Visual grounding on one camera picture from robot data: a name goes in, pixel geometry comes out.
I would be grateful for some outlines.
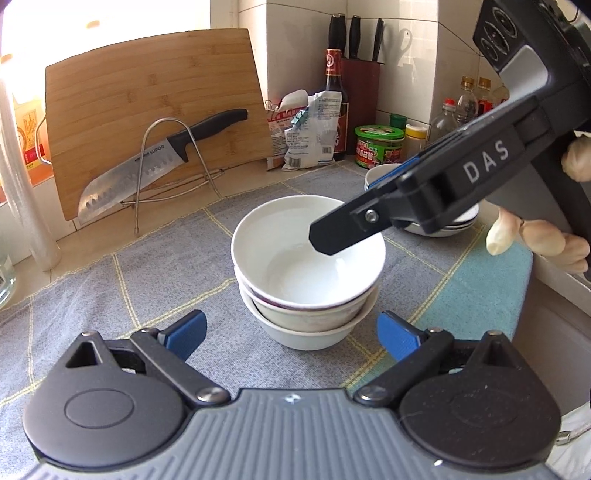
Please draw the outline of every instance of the stacked bowls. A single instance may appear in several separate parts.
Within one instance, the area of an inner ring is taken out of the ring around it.
[[[334,345],[376,302],[385,261],[381,234],[332,256],[317,252],[308,239],[310,225],[342,203],[315,195],[272,200],[247,214],[232,237],[242,300],[285,346]]]

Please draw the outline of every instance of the knife block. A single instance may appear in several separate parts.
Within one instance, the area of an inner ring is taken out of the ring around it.
[[[357,146],[355,128],[375,124],[381,64],[358,59],[343,59],[342,62],[343,87],[349,95],[347,153],[354,155]]]

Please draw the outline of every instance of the green jar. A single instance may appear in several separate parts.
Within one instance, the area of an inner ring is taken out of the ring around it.
[[[400,149],[404,131],[387,125],[364,125],[355,129],[356,162],[363,168],[385,163],[402,163]]]
[[[406,128],[406,124],[408,123],[408,118],[404,115],[398,115],[397,113],[390,114],[390,126],[394,128],[399,128],[400,130],[404,130]]]

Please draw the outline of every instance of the hand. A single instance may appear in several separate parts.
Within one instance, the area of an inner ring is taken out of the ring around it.
[[[562,157],[563,171],[575,181],[591,181],[591,138],[579,137]],[[504,208],[486,236],[491,255],[508,250],[517,234],[535,253],[542,255],[567,273],[584,273],[589,266],[589,243],[582,237],[562,233],[545,220],[522,220]]]

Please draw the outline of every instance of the wooden cutting board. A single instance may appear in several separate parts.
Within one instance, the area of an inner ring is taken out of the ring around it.
[[[146,129],[172,116],[193,125],[232,108],[248,120],[199,142],[209,169],[272,154],[271,136],[248,30],[198,30],[117,43],[55,63],[46,70],[47,134],[61,208],[78,214],[89,182],[138,154]],[[147,144],[180,131],[155,127]],[[189,162],[150,187],[203,171],[192,145]]]

